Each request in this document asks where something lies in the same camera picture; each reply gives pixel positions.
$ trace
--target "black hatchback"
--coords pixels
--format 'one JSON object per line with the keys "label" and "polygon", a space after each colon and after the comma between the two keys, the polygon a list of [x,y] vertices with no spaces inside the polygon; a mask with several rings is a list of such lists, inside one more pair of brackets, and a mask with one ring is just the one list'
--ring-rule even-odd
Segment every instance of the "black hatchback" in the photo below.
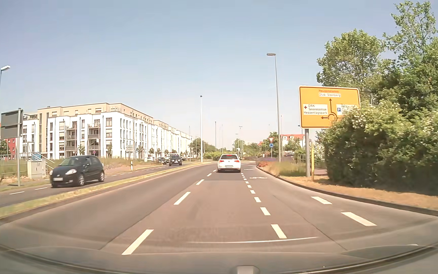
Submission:
{"label": "black hatchback", "polygon": [[104,167],[99,158],[95,156],[68,157],[50,171],[52,187],[64,185],[83,186],[86,181],[91,180],[104,182]]}

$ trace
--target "yellow direction sign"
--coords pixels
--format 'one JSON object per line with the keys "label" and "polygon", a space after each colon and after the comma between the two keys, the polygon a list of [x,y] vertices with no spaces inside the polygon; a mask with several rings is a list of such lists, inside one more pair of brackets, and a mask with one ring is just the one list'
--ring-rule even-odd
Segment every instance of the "yellow direction sign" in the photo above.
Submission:
{"label": "yellow direction sign", "polygon": [[302,128],[328,128],[360,103],[357,88],[300,86],[299,92]]}

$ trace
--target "car wheel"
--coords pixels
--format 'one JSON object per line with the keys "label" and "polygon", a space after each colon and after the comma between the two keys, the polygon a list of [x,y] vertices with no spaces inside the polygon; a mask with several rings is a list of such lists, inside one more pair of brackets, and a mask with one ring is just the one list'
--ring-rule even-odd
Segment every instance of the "car wheel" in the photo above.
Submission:
{"label": "car wheel", "polygon": [[77,181],[78,186],[83,186],[86,184],[86,179],[84,178],[84,175],[79,175],[79,179]]}
{"label": "car wheel", "polygon": [[104,171],[101,171],[101,174],[99,175],[99,182],[104,182]]}

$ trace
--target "white car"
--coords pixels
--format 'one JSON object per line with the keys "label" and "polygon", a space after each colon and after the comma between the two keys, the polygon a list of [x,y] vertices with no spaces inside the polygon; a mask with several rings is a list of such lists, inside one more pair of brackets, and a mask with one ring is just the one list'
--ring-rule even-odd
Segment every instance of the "white car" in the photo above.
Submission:
{"label": "white car", "polygon": [[222,154],[217,161],[217,172],[234,170],[241,172],[241,160],[236,154]]}

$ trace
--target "road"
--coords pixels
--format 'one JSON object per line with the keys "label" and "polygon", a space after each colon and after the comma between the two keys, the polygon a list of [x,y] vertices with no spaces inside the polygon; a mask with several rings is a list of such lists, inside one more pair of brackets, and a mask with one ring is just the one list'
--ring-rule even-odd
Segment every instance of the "road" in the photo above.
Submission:
{"label": "road", "polygon": [[163,165],[163,166],[159,166],[159,167],[155,166],[155,167],[139,169],[139,170],[135,170],[135,171],[122,172],[120,174],[107,175],[105,177],[104,182],[100,183],[97,180],[94,180],[91,182],[87,182],[86,185],[82,186],[82,187],[52,188],[51,185],[48,183],[48,184],[44,184],[44,185],[40,185],[40,186],[19,188],[18,190],[2,191],[2,192],[0,192],[0,207],[8,206],[8,205],[16,204],[16,203],[21,203],[21,202],[25,202],[25,201],[29,201],[29,200],[33,200],[33,199],[43,198],[46,196],[51,196],[51,195],[64,193],[64,192],[68,192],[68,191],[73,191],[73,190],[76,190],[79,188],[87,188],[87,187],[93,186],[93,185],[105,184],[105,183],[109,183],[109,182],[118,181],[121,179],[137,177],[140,175],[146,175],[146,174],[150,174],[153,172],[158,172],[158,171],[167,170],[167,169],[173,169],[173,168],[177,168],[177,167],[179,167],[179,166]]}
{"label": "road", "polygon": [[438,217],[324,195],[243,163],[177,171],[0,226],[0,245],[167,252],[345,252],[438,242]]}

